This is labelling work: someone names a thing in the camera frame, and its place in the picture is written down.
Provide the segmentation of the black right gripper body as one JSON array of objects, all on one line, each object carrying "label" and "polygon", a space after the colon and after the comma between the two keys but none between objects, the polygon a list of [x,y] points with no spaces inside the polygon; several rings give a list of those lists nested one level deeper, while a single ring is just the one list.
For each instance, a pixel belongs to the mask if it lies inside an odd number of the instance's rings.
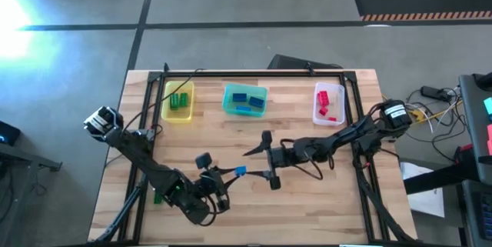
[{"label": "black right gripper body", "polygon": [[267,153],[268,161],[268,175],[267,180],[269,181],[270,188],[272,190],[277,190],[281,188],[280,177],[276,173],[277,168],[286,168],[294,165],[294,160],[296,159],[295,150],[293,147],[287,148],[284,144],[285,142],[294,143],[293,139],[282,139],[281,146],[279,148],[272,148],[272,134],[270,131],[265,130],[262,132],[262,145]]}]

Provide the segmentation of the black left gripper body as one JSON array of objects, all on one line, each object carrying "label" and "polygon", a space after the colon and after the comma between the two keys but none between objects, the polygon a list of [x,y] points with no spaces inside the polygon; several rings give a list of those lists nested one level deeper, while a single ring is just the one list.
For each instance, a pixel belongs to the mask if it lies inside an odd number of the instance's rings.
[{"label": "black left gripper body", "polygon": [[204,195],[216,196],[216,208],[217,212],[225,212],[230,208],[230,199],[228,194],[224,194],[223,184],[224,180],[222,178],[225,174],[218,174],[217,172],[213,172],[211,169],[214,167],[211,165],[212,158],[208,152],[199,155],[195,159],[195,164],[200,173],[199,185],[201,186],[201,190],[204,192]]}]

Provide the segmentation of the teal translucent plastic bin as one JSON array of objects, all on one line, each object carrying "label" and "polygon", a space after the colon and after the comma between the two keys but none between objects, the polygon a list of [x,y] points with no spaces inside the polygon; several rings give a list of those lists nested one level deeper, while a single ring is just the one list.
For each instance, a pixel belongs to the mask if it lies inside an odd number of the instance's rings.
[{"label": "teal translucent plastic bin", "polygon": [[[233,102],[232,94],[233,93],[246,93],[248,95],[248,100],[246,102]],[[248,104],[249,98],[251,96],[262,98],[265,100],[265,104],[263,108],[255,108]],[[224,88],[224,96],[222,100],[222,108],[228,114],[236,114],[236,115],[244,115],[244,116],[253,116],[253,117],[262,117],[266,111],[268,100],[268,90],[265,87],[260,87],[256,85],[246,85],[246,84],[227,84]],[[236,106],[248,106],[251,107],[251,112],[239,112],[236,110]]]}]

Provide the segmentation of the yellow translucent plastic bin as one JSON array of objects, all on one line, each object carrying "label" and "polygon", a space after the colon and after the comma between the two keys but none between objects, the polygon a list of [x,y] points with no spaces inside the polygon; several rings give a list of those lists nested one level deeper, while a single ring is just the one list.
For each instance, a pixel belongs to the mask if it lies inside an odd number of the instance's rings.
[{"label": "yellow translucent plastic bin", "polygon": [[[170,110],[169,98],[172,93],[181,94],[187,92],[189,94],[189,103],[186,108]],[[173,124],[185,124],[192,120],[194,112],[194,83],[185,81],[170,81],[165,84],[165,97],[162,102],[161,117],[163,120]]]}]

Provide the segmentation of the clear plastic bin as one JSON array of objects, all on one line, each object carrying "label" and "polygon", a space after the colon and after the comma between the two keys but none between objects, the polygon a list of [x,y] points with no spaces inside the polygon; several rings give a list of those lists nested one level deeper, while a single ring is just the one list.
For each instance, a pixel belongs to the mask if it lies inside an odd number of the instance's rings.
[{"label": "clear plastic bin", "polygon": [[[317,93],[327,91],[330,104],[326,106],[328,113],[323,116],[319,113],[322,106],[317,101]],[[336,122],[328,120],[328,117],[337,118]],[[337,126],[345,122],[345,88],[342,85],[318,82],[314,87],[314,101],[312,121],[315,125]]]}]

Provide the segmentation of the white paper sheet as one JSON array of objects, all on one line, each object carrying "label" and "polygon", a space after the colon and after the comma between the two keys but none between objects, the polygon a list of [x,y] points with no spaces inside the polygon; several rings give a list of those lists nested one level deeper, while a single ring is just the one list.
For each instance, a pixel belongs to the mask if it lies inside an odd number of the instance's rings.
[{"label": "white paper sheet", "polygon": [[[421,167],[409,162],[400,163],[401,175],[403,179],[413,178],[417,175],[432,172],[431,169]],[[425,192],[419,192],[407,195],[409,205],[412,211],[422,212],[428,215],[434,215],[444,218],[444,195],[443,189],[431,189]]]}]

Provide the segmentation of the black power adapter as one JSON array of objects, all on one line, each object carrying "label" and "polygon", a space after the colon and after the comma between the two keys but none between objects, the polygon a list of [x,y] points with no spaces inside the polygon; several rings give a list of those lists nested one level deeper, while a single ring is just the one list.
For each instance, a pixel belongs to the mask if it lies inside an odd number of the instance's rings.
[{"label": "black power adapter", "polygon": [[442,102],[448,102],[450,100],[450,96],[447,94],[447,91],[442,88],[433,88],[425,85],[421,87],[420,94],[423,97],[432,98]]}]

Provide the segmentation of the red and black clamp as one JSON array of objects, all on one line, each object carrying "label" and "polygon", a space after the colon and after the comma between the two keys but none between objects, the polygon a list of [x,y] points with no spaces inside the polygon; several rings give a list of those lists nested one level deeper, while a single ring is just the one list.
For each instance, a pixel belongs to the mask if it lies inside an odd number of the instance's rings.
[{"label": "red and black clamp", "polygon": [[454,153],[454,161],[459,164],[471,160],[474,157],[472,144],[458,146]]}]

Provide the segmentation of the black hazard-striped floor mat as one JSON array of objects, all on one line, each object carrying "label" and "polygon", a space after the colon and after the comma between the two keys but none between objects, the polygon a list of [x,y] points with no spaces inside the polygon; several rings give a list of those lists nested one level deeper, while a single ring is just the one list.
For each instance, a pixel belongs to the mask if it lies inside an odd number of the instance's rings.
[{"label": "black hazard-striped floor mat", "polygon": [[363,21],[492,19],[492,0],[355,0]]}]

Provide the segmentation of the black device with blue light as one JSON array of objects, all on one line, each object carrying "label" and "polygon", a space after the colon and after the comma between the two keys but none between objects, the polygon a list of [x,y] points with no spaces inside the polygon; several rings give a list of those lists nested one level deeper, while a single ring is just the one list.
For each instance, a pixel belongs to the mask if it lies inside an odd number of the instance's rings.
[{"label": "black device with blue light", "polygon": [[0,143],[13,146],[19,139],[21,131],[8,123],[0,121]]}]

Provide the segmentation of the black aluminium table frame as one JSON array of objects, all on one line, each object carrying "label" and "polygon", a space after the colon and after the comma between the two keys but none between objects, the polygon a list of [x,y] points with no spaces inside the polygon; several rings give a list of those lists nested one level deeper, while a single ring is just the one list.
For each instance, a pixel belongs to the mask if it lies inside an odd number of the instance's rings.
[{"label": "black aluminium table frame", "polygon": [[[206,71],[192,81],[191,122],[162,122],[154,152],[157,161],[192,179],[198,177],[194,160],[204,152],[222,168],[266,169],[264,155],[244,156],[260,142],[264,130],[271,130],[275,139],[332,134],[332,127],[315,125],[311,119],[318,82],[346,85],[352,121],[381,100],[374,70],[320,70],[313,75],[305,70]],[[265,87],[265,114],[260,118],[227,114],[221,103],[230,83]],[[262,178],[245,176],[230,189],[231,209],[208,227],[191,224],[177,208],[154,204],[152,190],[146,189],[120,239],[132,245],[363,244],[368,235],[352,157],[350,148],[339,149],[333,169],[321,164],[321,181],[297,169],[282,169],[281,188],[276,191]]]}]

